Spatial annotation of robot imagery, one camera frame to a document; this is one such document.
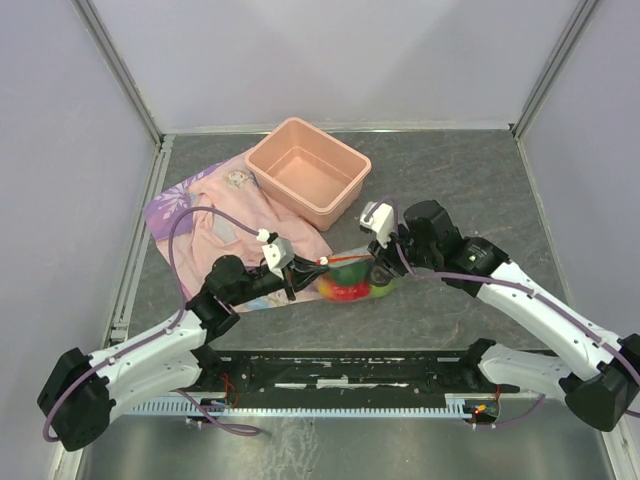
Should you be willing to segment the green fake apple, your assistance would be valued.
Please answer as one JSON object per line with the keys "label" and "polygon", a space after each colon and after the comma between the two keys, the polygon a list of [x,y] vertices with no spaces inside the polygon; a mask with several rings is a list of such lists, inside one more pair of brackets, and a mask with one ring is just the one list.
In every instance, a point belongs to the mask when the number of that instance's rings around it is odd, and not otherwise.
{"label": "green fake apple", "polygon": [[372,298],[381,298],[381,297],[384,297],[384,296],[388,295],[393,290],[394,290],[394,284],[393,283],[389,283],[389,284],[384,285],[384,286],[371,285],[371,287],[370,287],[370,296]]}

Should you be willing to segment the clear zip top bag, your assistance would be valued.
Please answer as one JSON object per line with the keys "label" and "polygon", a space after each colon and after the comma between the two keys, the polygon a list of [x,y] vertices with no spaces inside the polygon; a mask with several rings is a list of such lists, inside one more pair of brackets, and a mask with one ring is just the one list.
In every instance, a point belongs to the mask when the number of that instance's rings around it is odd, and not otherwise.
{"label": "clear zip top bag", "polygon": [[328,270],[314,281],[317,292],[332,303],[345,304],[389,295],[396,287],[374,263],[366,246],[320,257],[316,263]]}

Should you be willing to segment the red fake pepper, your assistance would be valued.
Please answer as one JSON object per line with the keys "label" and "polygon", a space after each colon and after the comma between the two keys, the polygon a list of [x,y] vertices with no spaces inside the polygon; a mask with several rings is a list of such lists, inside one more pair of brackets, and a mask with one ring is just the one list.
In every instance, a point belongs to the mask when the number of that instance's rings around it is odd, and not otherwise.
{"label": "red fake pepper", "polygon": [[368,283],[360,282],[350,286],[334,285],[331,292],[331,298],[334,302],[350,303],[367,298],[371,288]]}

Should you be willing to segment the yellow fake pear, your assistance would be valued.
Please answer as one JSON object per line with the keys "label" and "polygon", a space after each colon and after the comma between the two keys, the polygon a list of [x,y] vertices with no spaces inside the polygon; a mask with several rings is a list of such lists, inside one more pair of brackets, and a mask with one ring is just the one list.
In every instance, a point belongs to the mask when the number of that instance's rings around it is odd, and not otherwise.
{"label": "yellow fake pear", "polygon": [[324,280],[319,280],[317,282],[317,289],[321,295],[326,298],[333,297],[332,285]]}

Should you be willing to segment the dark purple fake eggplant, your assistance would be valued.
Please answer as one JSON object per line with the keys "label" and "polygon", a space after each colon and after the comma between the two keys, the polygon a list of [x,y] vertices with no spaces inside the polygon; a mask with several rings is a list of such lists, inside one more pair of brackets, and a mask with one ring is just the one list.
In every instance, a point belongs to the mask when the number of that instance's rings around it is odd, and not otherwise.
{"label": "dark purple fake eggplant", "polygon": [[389,283],[387,271],[379,265],[373,265],[368,273],[368,282],[376,287],[386,286]]}

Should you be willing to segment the dark green fake vegetable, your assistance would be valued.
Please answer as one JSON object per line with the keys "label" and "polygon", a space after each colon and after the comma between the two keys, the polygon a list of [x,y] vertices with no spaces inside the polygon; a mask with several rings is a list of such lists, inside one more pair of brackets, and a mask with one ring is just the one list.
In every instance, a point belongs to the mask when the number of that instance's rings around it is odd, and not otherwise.
{"label": "dark green fake vegetable", "polygon": [[350,286],[363,282],[367,272],[368,265],[365,262],[355,262],[332,268],[329,277],[336,285]]}

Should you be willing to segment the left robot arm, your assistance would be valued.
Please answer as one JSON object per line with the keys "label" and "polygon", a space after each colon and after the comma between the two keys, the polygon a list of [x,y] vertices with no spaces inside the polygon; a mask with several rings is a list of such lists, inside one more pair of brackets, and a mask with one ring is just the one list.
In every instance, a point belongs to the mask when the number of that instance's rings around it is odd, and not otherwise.
{"label": "left robot arm", "polygon": [[294,299],[328,269],[327,259],[298,255],[288,262],[268,255],[253,268],[237,256],[218,258],[200,291],[168,320],[116,346],[90,354],[72,348],[58,358],[37,398],[44,439],[76,451],[155,396],[212,389],[221,366],[205,350],[239,321],[236,306],[277,291]]}

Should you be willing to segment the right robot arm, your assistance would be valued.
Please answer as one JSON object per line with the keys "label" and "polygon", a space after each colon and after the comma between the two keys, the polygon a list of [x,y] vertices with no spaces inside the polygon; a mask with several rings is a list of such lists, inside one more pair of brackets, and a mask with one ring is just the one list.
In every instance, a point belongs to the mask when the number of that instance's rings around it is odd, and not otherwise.
{"label": "right robot arm", "polygon": [[389,200],[368,204],[360,227],[374,234],[368,250],[389,277],[416,276],[448,286],[510,317],[551,350],[520,352],[480,339],[458,368],[467,389],[510,385],[562,401],[587,425],[612,431],[632,415],[639,395],[639,337],[586,319],[537,284],[509,255],[482,237],[464,236],[435,200],[399,214]]}

